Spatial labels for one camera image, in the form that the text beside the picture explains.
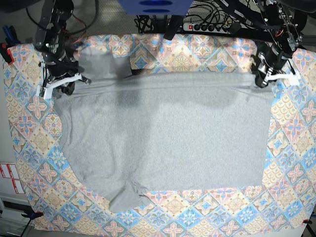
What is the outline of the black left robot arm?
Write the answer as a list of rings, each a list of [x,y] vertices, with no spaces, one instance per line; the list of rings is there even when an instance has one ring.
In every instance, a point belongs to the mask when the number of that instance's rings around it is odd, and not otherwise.
[[[272,81],[285,79],[290,85],[298,86],[301,75],[293,68],[290,59],[302,38],[293,23],[293,17],[285,6],[275,0],[255,0],[254,3],[259,7],[263,19],[261,29],[272,38],[272,44],[257,53],[260,63],[255,84],[264,88]]]

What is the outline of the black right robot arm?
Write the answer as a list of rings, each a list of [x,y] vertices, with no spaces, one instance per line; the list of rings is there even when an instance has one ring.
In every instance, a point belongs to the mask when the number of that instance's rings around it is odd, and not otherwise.
[[[41,82],[36,95],[43,99],[52,98],[54,90],[72,95],[75,82],[91,84],[82,76],[83,68],[74,58],[74,46],[80,43],[91,24],[74,15],[71,0],[46,0],[41,19],[37,25],[34,48],[42,54]]]

